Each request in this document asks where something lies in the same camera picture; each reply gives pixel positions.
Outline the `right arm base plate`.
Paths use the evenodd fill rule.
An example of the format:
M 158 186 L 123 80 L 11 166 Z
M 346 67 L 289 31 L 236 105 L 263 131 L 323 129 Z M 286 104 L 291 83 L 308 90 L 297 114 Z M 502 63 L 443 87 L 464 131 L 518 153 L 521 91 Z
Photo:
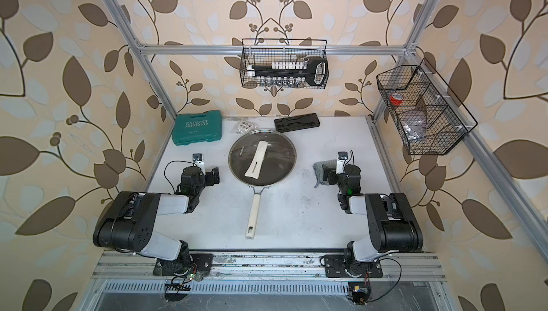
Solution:
M 320 259 L 327 278 L 382 278 L 379 262 L 358 262 L 343 255 L 324 255 Z

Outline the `small clear plastic bag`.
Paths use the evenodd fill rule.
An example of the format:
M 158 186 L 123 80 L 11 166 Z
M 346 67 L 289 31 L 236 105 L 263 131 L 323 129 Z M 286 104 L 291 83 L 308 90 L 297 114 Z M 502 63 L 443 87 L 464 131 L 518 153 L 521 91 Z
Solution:
M 240 120 L 236 122 L 235 126 L 232 129 L 232 133 L 245 135 L 249 134 L 251 131 L 255 131 L 257 128 L 258 127 L 254 122 L 250 122 L 248 120 Z

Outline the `green fluffy cloth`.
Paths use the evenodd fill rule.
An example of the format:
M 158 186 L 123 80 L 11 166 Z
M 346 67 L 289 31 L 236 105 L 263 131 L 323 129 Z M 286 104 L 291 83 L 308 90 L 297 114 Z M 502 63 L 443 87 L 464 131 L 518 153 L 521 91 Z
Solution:
M 315 188 L 320 185 L 336 185 L 338 183 L 337 161 L 321 161 L 313 164 L 316 177 Z

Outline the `aluminium front rail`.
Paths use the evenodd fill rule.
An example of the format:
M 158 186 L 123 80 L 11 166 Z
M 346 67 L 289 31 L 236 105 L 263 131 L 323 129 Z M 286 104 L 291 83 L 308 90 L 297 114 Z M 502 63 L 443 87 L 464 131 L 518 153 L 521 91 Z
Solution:
M 341 251 L 191 251 L 191 272 L 208 280 L 371 280 L 445 282 L 437 255 L 386 255 L 369 264 L 347 268 Z

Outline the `black socket holder tool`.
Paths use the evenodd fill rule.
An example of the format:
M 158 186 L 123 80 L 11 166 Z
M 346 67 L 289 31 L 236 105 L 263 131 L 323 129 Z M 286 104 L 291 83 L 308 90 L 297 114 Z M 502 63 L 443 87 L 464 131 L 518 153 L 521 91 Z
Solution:
M 328 60 L 304 58 L 303 61 L 281 61 L 264 65 L 247 65 L 245 78 L 258 78 L 277 85 L 323 86 L 328 80 Z

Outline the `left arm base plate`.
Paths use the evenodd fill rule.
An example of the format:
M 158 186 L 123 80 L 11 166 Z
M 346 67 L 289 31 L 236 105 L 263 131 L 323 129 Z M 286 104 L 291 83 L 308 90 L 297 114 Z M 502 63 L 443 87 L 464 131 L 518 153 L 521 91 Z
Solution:
M 158 259 L 154 265 L 153 275 L 168 276 L 186 276 L 187 278 L 195 275 L 205 277 L 211 272 L 213 263 L 213 254 L 210 253 L 182 253 L 174 261 Z

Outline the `black foam tray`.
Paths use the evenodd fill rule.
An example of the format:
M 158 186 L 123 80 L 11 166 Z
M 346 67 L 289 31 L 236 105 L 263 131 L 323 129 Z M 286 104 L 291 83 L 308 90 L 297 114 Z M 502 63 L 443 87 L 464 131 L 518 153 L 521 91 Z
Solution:
M 312 113 L 300 116 L 277 118 L 274 120 L 274 125 L 276 131 L 279 133 L 288 133 L 309 128 L 318 128 L 321 123 L 317 114 Z

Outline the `green tool case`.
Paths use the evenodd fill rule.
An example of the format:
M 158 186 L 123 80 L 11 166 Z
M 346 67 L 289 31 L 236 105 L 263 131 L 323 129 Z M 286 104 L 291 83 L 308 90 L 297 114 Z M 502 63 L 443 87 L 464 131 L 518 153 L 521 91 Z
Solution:
M 222 115 L 220 111 L 177 115 L 171 136 L 176 146 L 219 141 L 221 137 Z

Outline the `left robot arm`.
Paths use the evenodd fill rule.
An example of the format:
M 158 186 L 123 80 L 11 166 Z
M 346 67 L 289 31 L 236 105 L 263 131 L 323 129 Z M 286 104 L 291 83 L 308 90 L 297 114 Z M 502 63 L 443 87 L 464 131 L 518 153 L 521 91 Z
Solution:
M 106 209 L 95 227 L 93 243 L 99 248 L 136 253 L 155 258 L 170 275 L 196 270 L 188 244 L 169 238 L 155 229 L 162 215 L 194 212 L 205 188 L 220 183 L 217 167 L 209 172 L 192 165 L 184 168 L 173 194 L 122 191 Z

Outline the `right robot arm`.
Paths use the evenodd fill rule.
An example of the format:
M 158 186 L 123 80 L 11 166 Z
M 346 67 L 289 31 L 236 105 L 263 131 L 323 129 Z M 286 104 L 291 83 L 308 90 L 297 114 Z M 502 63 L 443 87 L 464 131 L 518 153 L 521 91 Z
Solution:
M 405 194 L 362 193 L 361 169 L 352 164 L 324 165 L 323 181 L 338 187 L 343 211 L 364 215 L 368 221 L 368 235 L 349 242 L 345 249 L 342 265 L 346 275 L 361 278 L 386 255 L 422 249 L 423 234 Z

